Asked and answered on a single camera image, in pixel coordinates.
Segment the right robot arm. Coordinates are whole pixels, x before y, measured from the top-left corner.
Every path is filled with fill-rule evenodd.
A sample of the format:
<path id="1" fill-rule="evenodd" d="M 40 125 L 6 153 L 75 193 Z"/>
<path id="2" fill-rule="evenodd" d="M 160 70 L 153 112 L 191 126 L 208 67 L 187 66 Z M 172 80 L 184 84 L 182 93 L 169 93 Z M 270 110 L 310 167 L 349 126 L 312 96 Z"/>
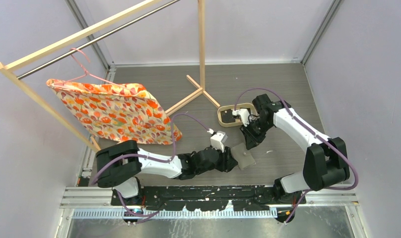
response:
<path id="1" fill-rule="evenodd" d="M 235 109 L 246 149 L 260 145 L 273 127 L 281 129 L 305 152 L 303 169 L 274 181 L 272 194 L 279 203 L 287 203 L 299 191 L 319 191 L 350 178 L 345 161 L 346 144 L 339 138 L 320 133 L 303 120 L 284 100 L 272 101 L 267 94 L 257 96 L 252 104 L 257 115 L 247 109 Z"/>

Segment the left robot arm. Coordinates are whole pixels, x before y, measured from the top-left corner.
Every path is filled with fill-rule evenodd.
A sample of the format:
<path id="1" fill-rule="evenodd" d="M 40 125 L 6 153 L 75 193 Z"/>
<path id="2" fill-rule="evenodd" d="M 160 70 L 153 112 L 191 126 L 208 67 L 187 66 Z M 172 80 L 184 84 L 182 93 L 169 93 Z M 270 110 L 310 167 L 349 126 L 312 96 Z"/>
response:
<path id="1" fill-rule="evenodd" d="M 142 199 L 138 174 L 188 180 L 211 170 L 227 173 L 238 165 L 229 147 L 221 151 L 209 146 L 171 157 L 143 150 L 134 140 L 102 149 L 95 158 L 98 171 L 93 182 L 100 188 L 118 191 L 130 205 L 137 205 Z"/>

